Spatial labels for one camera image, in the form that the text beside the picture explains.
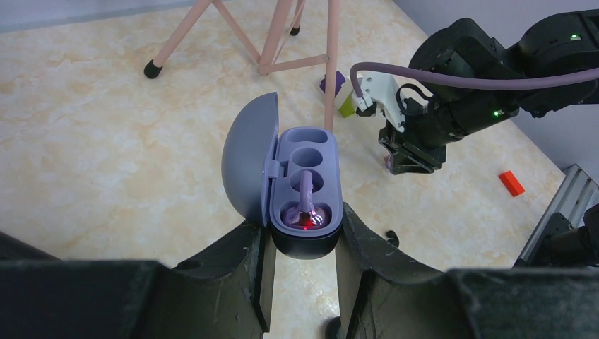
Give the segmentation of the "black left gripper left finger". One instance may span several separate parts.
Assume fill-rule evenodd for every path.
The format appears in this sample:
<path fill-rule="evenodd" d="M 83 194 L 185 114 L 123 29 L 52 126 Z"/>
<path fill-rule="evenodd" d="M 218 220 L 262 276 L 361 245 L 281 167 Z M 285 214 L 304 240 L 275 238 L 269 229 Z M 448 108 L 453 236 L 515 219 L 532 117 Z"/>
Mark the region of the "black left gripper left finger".
<path fill-rule="evenodd" d="M 60 260 L 1 236 L 2 338 L 262 338 L 275 249 L 243 222 L 168 268 L 157 261 Z"/>

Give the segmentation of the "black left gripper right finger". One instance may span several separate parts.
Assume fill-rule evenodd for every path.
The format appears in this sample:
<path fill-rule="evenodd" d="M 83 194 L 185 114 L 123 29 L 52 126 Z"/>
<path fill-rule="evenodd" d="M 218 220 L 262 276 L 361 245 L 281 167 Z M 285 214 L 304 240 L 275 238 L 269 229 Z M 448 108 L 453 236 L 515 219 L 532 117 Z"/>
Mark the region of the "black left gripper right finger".
<path fill-rule="evenodd" d="M 429 267 L 343 206 L 337 338 L 597 338 L 598 272 Z"/>

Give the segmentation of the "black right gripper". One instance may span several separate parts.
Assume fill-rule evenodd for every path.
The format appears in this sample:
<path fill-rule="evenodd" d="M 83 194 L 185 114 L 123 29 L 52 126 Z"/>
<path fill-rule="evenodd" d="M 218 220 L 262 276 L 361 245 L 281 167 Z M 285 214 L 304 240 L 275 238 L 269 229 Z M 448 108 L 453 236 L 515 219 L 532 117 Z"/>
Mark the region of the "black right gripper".
<path fill-rule="evenodd" d="M 453 102 L 434 97 L 425 106 L 408 98 L 406 132 L 388 122 L 379 132 L 379 143 L 392 158 L 389 172 L 432 174 L 446 162 L 448 144 L 515 117 L 519 110 L 516 103 L 493 94 L 475 93 Z"/>

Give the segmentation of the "grey blue oval case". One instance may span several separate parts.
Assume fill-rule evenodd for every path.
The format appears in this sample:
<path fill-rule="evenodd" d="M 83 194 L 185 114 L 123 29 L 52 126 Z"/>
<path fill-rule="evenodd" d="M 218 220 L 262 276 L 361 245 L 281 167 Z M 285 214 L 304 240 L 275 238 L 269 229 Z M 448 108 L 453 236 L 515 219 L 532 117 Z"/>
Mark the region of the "grey blue oval case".
<path fill-rule="evenodd" d="M 317 230 L 283 224 L 282 212 L 300 198 L 300 177 L 313 175 L 313 202 L 330 217 Z M 300 126 L 279 131 L 278 94 L 249 102 L 227 133 L 221 158 L 225 193 L 245 219 L 270 228 L 280 252 L 312 260 L 329 254 L 339 238 L 343 219 L 338 145 L 325 129 Z"/>

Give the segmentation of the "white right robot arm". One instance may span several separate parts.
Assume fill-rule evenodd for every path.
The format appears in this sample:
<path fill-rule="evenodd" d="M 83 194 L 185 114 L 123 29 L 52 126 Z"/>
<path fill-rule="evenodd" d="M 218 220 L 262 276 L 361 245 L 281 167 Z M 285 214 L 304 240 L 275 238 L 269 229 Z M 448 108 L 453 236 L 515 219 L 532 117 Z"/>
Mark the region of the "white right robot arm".
<path fill-rule="evenodd" d="M 509 48 L 462 18 L 431 35 L 416 51 L 410 68 L 450 76 L 527 79 L 598 67 L 598 11 L 547 17 Z M 431 174 L 446 160 L 448 144 L 526 111 L 540 118 L 569 105 L 598 103 L 598 82 L 527 91 L 450 88 L 422 83 L 415 92 L 426 100 L 398 98 L 404 132 L 386 125 L 379 142 L 388 151 L 392 174 Z"/>

